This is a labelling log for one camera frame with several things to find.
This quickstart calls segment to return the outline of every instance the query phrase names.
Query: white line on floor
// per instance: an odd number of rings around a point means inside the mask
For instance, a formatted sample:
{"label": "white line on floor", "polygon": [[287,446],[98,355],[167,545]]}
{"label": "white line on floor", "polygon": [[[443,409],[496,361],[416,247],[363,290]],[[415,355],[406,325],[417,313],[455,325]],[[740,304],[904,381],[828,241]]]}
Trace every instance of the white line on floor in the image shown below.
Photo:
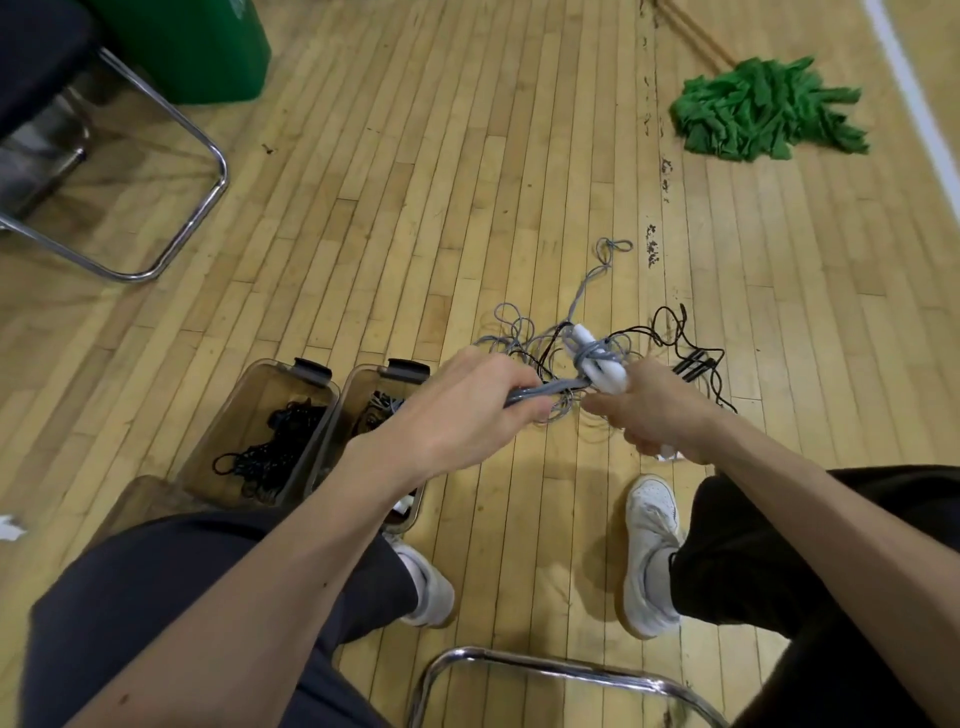
{"label": "white line on floor", "polygon": [[930,157],[933,169],[943,187],[944,194],[953,210],[953,217],[960,224],[960,174],[957,173],[956,162],[950,153],[947,141],[940,133],[940,127],[937,126],[937,120],[930,110],[930,105],[926,102],[924,90],[917,80],[917,75],[913,72],[913,66],[900,45],[900,39],[897,38],[897,31],[894,30],[890,15],[883,5],[883,0],[863,0],[863,7],[874,25],[874,33],[883,47],[883,53],[887,57],[894,72],[894,79],[900,87],[900,93],[903,95],[903,101],[906,103],[910,117],[913,119],[917,132],[920,135],[920,141],[926,148],[926,153]]}

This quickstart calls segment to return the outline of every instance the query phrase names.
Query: green trash bin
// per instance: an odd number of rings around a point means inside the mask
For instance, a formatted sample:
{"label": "green trash bin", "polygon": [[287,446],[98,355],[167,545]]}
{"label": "green trash bin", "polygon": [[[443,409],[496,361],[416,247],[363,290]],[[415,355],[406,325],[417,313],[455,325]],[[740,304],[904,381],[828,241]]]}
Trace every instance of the green trash bin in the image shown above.
{"label": "green trash bin", "polygon": [[174,104],[249,101],[270,43],[252,0],[83,0]]}

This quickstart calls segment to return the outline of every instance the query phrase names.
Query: white sneaker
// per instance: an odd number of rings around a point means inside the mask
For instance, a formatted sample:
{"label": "white sneaker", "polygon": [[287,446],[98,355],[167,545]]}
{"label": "white sneaker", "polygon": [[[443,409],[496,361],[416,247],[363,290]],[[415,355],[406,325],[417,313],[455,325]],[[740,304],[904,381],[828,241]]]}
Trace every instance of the white sneaker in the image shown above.
{"label": "white sneaker", "polygon": [[666,481],[641,475],[627,495],[627,578],[623,583],[623,612],[643,637],[656,637],[680,623],[673,604],[655,604],[647,590],[647,567],[663,548],[676,550],[684,542],[677,501]]}
{"label": "white sneaker", "polygon": [[390,540],[390,546],[397,556],[408,564],[413,563],[423,575],[423,579],[414,578],[417,586],[417,609],[401,618],[401,621],[414,627],[443,626],[450,619],[456,601],[453,585],[412,546],[393,539]]}

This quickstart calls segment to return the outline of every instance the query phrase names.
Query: mop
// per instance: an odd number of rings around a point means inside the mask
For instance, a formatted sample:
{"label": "mop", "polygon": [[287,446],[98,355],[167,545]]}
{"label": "mop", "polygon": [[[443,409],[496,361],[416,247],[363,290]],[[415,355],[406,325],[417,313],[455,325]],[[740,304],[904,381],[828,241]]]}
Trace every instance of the mop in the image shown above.
{"label": "mop", "polygon": [[658,0],[706,43],[732,71],[716,78],[684,82],[684,92],[670,106],[677,134],[688,152],[730,161],[753,161],[760,155],[792,158],[790,147],[804,141],[866,154],[865,132],[847,123],[831,104],[855,104],[859,88],[824,87],[810,69],[813,57],[784,64],[758,58],[735,61],[719,42],[673,0]]}

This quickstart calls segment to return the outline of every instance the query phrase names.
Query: sock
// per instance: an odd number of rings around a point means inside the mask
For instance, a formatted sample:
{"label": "sock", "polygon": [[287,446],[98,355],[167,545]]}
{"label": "sock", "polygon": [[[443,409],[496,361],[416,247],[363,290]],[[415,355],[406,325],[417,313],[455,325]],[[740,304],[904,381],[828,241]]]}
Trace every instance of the sock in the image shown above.
{"label": "sock", "polygon": [[677,549],[672,546],[659,549],[650,557],[643,573],[647,599],[670,618],[679,616],[673,606],[673,597],[670,596],[670,562],[676,552]]}
{"label": "sock", "polygon": [[411,559],[404,553],[399,553],[397,556],[400,557],[400,561],[403,562],[403,566],[410,571],[410,578],[414,582],[414,588],[417,590],[417,609],[415,609],[411,614],[414,614],[420,610],[420,607],[423,606],[423,595],[426,594],[426,577],[423,575],[423,572],[420,570],[417,562]]}

